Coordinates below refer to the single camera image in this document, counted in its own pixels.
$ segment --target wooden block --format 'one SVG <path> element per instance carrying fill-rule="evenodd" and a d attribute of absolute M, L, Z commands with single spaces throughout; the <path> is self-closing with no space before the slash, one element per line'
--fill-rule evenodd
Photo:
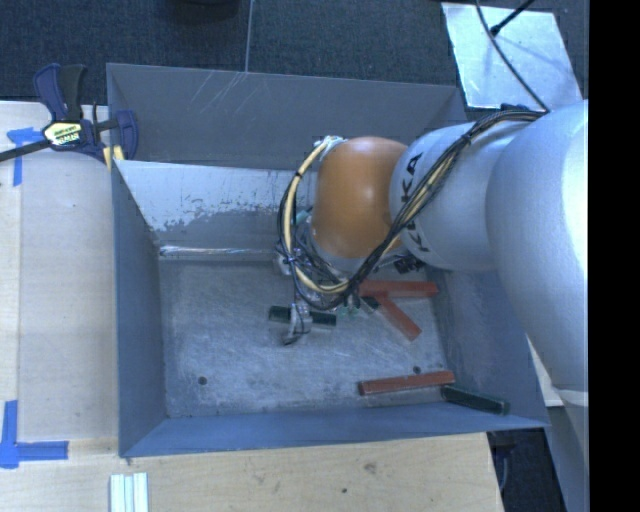
<path fill-rule="evenodd" d="M 433 297 L 438 287 L 431 281 L 382 281 L 366 279 L 359 288 L 360 296 L 384 293 L 389 297 Z"/>
<path fill-rule="evenodd" d="M 453 384 L 455 376 L 450 370 L 423 373 L 420 375 L 405 375 L 386 379 L 366 380 L 358 383 L 358 391 L 362 396 L 375 393 L 390 393 L 407 389 L 420 389 L 429 386 Z"/>

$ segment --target clamp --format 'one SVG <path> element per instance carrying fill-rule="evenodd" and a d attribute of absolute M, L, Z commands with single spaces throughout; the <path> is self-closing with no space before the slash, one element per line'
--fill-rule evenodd
<path fill-rule="evenodd" d="M 45 148 L 54 151 L 75 151 L 110 164 L 110 148 L 100 140 L 100 133 L 118 128 L 119 153 L 133 158 L 138 147 L 138 126 L 133 111 L 118 110 L 115 118 L 98 122 L 97 106 L 93 107 L 93 122 L 84 119 L 80 106 L 80 90 L 87 68 L 82 64 L 60 66 L 49 64 L 38 71 L 33 84 L 40 103 L 51 114 L 51 122 L 41 132 L 43 139 L 0 153 L 0 162 Z"/>

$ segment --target gray metal panel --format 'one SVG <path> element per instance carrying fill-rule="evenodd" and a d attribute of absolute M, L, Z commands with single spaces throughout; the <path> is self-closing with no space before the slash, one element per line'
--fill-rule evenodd
<path fill-rule="evenodd" d="M 112 171 L 120 446 L 135 444 L 166 416 L 157 251 L 117 168 Z"/>
<path fill-rule="evenodd" d="M 564 407 L 551 407 L 549 417 L 545 432 L 567 512 L 589 512 L 589 471 L 576 431 Z"/>
<path fill-rule="evenodd" d="M 542 426 L 449 403 L 167 419 L 126 457 L 410 439 Z"/>
<path fill-rule="evenodd" d="M 443 3 L 449 37 L 458 64 L 467 105 L 498 108 L 502 103 L 523 104 L 540 110 L 495 50 L 476 8 Z M 489 27 L 512 9 L 483 7 Z M 571 61 L 552 13 L 526 11 L 508 23 L 496 42 L 531 89 L 550 108 L 582 100 Z"/>
<path fill-rule="evenodd" d="M 433 271 L 444 351 L 457 384 L 509 401 L 511 413 L 549 423 L 527 337 L 497 274 Z"/>
<path fill-rule="evenodd" d="M 324 135 L 412 142 L 466 120 L 455 87 L 109 64 L 109 106 L 138 118 L 136 160 L 297 167 Z"/>

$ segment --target wire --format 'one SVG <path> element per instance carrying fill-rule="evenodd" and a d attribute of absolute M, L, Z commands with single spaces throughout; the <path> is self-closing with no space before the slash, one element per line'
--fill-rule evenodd
<path fill-rule="evenodd" d="M 513 73 L 513 76 L 518 80 L 518 82 L 520 82 L 520 85 L 522 85 L 522 87 L 524 87 L 525 90 L 529 93 L 529 96 L 533 98 L 533 100 L 542 108 L 544 112 L 549 112 L 549 107 L 547 107 L 547 105 L 540 99 L 540 97 L 533 91 L 533 89 L 529 87 L 529 84 L 525 82 L 524 78 L 522 78 L 522 76 L 520 75 L 520 73 L 518 73 L 516 68 L 513 67 L 513 64 L 511 64 L 507 56 L 502 51 L 502 48 L 500 48 L 500 46 L 496 42 L 496 39 L 495 37 L 493 37 L 491 29 L 487 24 L 487 20 L 485 19 L 484 14 L 482 13 L 482 8 L 480 7 L 480 0 L 475 0 L 475 4 L 476 4 L 476 11 L 478 12 L 478 17 L 480 18 L 480 23 L 482 24 L 484 31 L 487 33 L 487 37 L 491 41 L 491 44 L 493 45 L 493 47 L 496 49 L 496 51 L 502 58 L 502 61 L 506 64 L 506 66 L 509 68 L 511 73 Z"/>

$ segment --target black floor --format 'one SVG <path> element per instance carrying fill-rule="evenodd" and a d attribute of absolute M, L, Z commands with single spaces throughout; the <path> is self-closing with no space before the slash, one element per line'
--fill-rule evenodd
<path fill-rule="evenodd" d="M 228 11 L 179 0 L 0 5 L 0 99 L 36 100 L 33 74 L 51 62 L 85 64 L 89 72 L 80 99 L 98 104 L 107 103 L 107 62 L 458 83 L 435 0 L 241 0 L 230 17 Z M 588 97 L 589 0 L 539 0 L 531 8 L 554 13 Z M 507 512 L 563 511 L 543 431 L 497 437 L 516 443 L 504 490 Z"/>

